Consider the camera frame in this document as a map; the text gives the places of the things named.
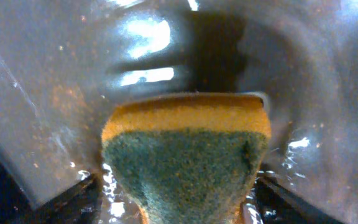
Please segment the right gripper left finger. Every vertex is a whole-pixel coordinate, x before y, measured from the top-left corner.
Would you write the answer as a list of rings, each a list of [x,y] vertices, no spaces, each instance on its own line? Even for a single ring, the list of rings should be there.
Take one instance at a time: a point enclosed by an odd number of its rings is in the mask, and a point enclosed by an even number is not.
[[[32,209],[24,191],[0,163],[0,223],[97,223],[101,207],[94,175]]]

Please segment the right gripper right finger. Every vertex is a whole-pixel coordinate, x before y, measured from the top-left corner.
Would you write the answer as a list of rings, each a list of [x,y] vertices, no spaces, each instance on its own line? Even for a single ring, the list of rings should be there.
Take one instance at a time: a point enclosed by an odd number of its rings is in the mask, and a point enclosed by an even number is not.
[[[258,177],[242,203],[242,222],[343,224],[270,177]]]

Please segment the green yellow sponge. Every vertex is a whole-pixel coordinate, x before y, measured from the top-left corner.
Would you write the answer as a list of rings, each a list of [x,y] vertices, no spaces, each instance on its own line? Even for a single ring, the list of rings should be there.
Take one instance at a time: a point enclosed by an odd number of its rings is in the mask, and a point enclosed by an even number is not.
[[[258,96],[167,96],[118,106],[101,154],[143,223],[242,223],[270,137]]]

